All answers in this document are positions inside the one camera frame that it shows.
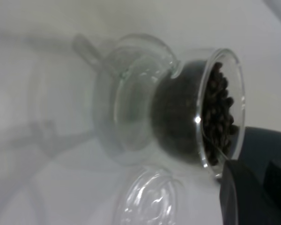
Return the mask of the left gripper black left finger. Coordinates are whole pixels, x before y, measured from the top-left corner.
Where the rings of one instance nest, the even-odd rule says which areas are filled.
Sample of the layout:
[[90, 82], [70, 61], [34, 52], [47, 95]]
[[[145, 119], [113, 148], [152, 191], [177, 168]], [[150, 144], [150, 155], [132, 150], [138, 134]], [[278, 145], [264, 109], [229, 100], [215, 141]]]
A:
[[264, 181], [235, 160], [224, 164], [220, 205], [225, 225], [281, 225], [281, 203], [266, 192]]

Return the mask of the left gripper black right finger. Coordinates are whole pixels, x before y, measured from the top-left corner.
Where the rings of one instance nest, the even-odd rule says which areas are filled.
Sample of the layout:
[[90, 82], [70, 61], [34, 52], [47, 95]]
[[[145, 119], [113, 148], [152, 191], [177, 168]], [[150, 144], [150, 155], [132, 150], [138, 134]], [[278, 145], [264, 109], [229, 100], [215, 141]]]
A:
[[281, 162], [268, 164], [264, 177], [264, 189], [277, 203], [281, 203]]

